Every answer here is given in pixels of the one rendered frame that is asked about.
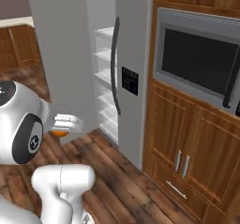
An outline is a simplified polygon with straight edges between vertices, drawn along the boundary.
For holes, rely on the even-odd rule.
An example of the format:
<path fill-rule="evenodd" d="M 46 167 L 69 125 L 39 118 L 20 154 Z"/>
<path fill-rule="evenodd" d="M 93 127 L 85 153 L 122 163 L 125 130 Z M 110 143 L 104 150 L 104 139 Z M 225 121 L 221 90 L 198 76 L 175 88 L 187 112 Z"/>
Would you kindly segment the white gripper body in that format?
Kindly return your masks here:
<path fill-rule="evenodd" d="M 57 114 L 54 117 L 52 130 L 81 133 L 83 131 L 83 120 L 71 114 Z"/>

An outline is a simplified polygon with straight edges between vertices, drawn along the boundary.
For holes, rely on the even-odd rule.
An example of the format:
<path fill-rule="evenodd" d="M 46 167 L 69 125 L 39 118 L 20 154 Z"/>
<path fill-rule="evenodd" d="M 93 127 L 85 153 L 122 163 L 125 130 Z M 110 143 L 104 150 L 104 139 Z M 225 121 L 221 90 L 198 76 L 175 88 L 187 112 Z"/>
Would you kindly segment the grey fridge with white shelves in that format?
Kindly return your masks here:
<path fill-rule="evenodd" d="M 115 0 L 86 0 L 97 128 L 112 144 L 118 144 L 118 113 L 113 100 L 111 51 L 115 23 Z"/>

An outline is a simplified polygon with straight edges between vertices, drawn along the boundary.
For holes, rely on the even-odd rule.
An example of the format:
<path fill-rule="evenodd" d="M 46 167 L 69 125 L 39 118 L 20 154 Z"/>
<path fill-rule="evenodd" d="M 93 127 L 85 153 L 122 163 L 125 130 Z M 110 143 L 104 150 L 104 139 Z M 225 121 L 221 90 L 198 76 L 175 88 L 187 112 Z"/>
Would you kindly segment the wooden base cupboard run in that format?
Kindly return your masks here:
<path fill-rule="evenodd" d="M 0 20 L 0 71 L 40 65 L 33 18 Z"/>

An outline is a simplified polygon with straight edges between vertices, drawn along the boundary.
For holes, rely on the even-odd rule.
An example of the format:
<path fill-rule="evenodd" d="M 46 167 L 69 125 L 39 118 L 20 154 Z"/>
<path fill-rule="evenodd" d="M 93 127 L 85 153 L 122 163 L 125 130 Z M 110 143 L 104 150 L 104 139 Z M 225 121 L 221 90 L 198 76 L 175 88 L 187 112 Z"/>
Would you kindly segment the silver built-in microwave oven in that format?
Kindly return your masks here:
<path fill-rule="evenodd" d="M 240 19 L 160 7 L 154 78 L 240 118 L 240 70 L 222 106 L 239 45 Z"/>

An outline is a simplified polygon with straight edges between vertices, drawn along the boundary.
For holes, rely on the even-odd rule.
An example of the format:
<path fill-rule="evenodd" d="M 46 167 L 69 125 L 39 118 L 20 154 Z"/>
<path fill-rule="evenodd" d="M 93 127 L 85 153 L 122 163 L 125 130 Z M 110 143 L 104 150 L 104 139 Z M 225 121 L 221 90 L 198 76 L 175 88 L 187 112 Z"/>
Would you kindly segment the grey open fridge door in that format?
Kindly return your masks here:
<path fill-rule="evenodd" d="M 86 0 L 29 0 L 50 98 L 58 113 L 98 127 Z"/>

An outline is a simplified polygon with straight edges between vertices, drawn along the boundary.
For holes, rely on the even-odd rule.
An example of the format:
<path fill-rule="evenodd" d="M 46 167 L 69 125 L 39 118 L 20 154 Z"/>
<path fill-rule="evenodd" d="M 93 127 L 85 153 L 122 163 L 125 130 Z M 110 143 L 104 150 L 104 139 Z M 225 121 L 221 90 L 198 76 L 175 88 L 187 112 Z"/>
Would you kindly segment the grey fridge door with dispenser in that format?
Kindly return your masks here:
<path fill-rule="evenodd" d="M 119 151 L 143 167 L 143 138 L 153 0 L 115 0 Z"/>

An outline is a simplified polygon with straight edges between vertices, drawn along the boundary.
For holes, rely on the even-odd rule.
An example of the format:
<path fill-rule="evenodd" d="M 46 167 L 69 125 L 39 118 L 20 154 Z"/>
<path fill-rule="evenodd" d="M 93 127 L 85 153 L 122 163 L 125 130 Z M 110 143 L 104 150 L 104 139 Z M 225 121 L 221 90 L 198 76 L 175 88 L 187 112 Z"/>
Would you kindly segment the wooden drawer front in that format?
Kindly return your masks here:
<path fill-rule="evenodd" d="M 161 187 L 169 196 L 178 202 L 192 217 L 201 224 L 223 224 L 225 214 L 216 208 L 210 201 L 194 191 L 190 186 L 180 180 L 169 168 L 158 162 L 155 158 L 146 161 L 145 170 L 147 174 Z M 187 200 L 166 184 L 171 181 L 181 192 L 187 195 Z"/>

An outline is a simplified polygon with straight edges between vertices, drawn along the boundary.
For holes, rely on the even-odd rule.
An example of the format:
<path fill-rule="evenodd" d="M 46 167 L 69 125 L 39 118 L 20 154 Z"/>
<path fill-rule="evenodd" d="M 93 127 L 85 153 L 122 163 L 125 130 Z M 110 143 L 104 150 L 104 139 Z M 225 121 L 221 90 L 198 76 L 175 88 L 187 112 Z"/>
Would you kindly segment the orange tangerine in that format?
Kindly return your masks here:
<path fill-rule="evenodd" d="M 68 132 L 53 130 L 53 131 L 52 131 L 52 134 L 53 134 L 53 136 L 55 136 L 55 137 L 62 138 L 62 137 L 66 137 L 67 134 L 68 134 Z"/>

